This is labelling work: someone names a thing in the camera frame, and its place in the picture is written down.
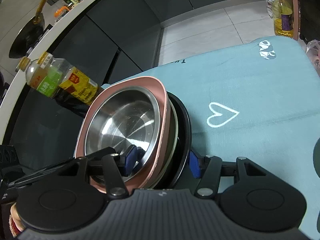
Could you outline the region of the person's hand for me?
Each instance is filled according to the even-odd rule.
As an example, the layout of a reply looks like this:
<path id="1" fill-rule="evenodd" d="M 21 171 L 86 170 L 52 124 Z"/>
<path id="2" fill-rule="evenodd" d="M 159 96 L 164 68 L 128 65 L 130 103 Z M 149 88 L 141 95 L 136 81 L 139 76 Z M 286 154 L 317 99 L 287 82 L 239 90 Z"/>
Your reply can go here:
<path id="1" fill-rule="evenodd" d="M 25 230 L 25 226 L 17 212 L 16 203 L 14 203 L 10 208 L 9 228 L 13 237 L 17 237 Z"/>

